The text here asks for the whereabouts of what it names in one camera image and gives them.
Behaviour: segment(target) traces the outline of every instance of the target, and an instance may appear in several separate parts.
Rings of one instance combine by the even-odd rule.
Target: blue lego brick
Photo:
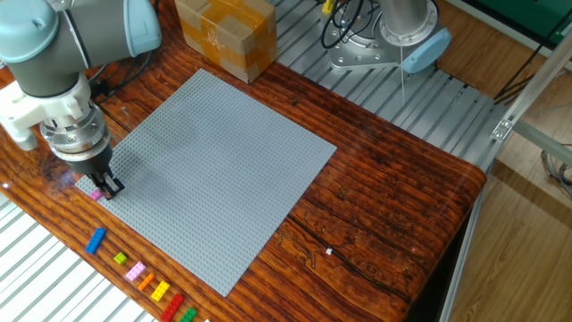
[[[86,252],[89,254],[96,254],[97,248],[99,247],[99,245],[101,244],[101,241],[104,239],[105,237],[105,229],[103,228],[97,228],[96,232],[93,234],[93,237],[91,237],[91,240],[89,241],[88,246],[86,247]]]

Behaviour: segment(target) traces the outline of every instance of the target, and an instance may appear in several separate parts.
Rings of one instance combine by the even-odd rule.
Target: lego brick
[[[97,248],[99,247],[99,245],[101,244],[101,241],[104,239],[105,237],[105,229],[103,228],[97,228],[96,232],[93,234],[93,236],[91,237],[91,240],[88,243],[88,246],[86,247],[86,252],[89,254],[96,254]]]
[[[123,255],[122,252],[120,252],[119,254],[117,254],[117,256],[114,257],[114,260],[115,262],[117,262],[117,264],[123,265],[127,261],[127,257]]]
[[[101,193],[99,189],[95,189],[94,191],[89,193],[89,197],[95,201],[99,201],[103,196],[104,196],[103,193]]]
[[[151,299],[153,299],[155,301],[160,301],[161,298],[163,297],[164,293],[167,292],[167,290],[169,289],[169,286],[170,285],[166,281],[161,281],[159,286],[157,286],[157,288],[155,289],[155,291],[151,295]]]
[[[149,283],[151,283],[151,281],[153,281],[153,279],[155,278],[155,276],[153,274],[149,274],[149,276],[147,276],[145,278],[145,280],[143,280],[143,282],[141,282],[141,284],[137,287],[140,291],[145,290],[145,288],[147,287],[147,285],[149,285]]]
[[[187,312],[185,313],[185,315],[182,316],[182,318],[179,320],[179,322],[190,322],[193,320],[193,318],[195,318],[196,315],[197,315],[197,311],[193,308],[189,308],[189,309],[187,309]]]
[[[98,202],[226,296],[335,149],[201,70],[115,147],[127,189]]]
[[[176,294],[175,296],[173,296],[171,302],[169,303],[169,306],[167,306],[167,309],[164,310],[163,315],[160,318],[161,321],[163,322],[171,321],[172,317],[174,317],[175,313],[177,312],[177,309],[179,309],[184,300],[185,298],[180,294]]]
[[[139,262],[135,264],[135,266],[129,271],[129,273],[127,273],[125,277],[127,277],[127,279],[133,282],[141,275],[141,273],[143,273],[144,270],[145,270],[145,265]]]

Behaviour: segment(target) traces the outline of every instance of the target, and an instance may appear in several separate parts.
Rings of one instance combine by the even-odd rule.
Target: wooden table
[[[0,132],[2,193],[157,318],[182,293],[177,321],[187,307],[213,322],[402,320],[483,188],[483,172],[280,64],[247,85],[185,45],[172,0],[160,12],[154,62],[101,106],[114,145],[203,68],[338,147],[231,293],[220,296],[76,189],[79,176],[41,138],[23,152]],[[0,71],[0,87],[12,80]],[[84,248],[97,227],[107,236],[94,257]],[[114,262],[119,251],[125,266]],[[145,275],[123,277],[138,261],[157,276],[144,292]],[[172,287],[157,303],[150,295],[161,280]]]

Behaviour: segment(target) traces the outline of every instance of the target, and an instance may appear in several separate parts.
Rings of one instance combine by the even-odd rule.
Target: cardboard box
[[[252,82],[278,57],[276,11],[265,0],[175,0],[187,44]]]

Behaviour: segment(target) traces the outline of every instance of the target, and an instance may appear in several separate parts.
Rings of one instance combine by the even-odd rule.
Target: blue cap
[[[450,44],[450,33],[443,28],[427,41],[419,46],[401,64],[401,68],[408,73],[421,72],[427,66],[437,60]]]
[[[143,54],[161,45],[161,28],[148,0],[124,0],[125,35],[131,56]]]
[[[58,15],[46,0],[0,0],[0,57],[21,63],[54,40]]]

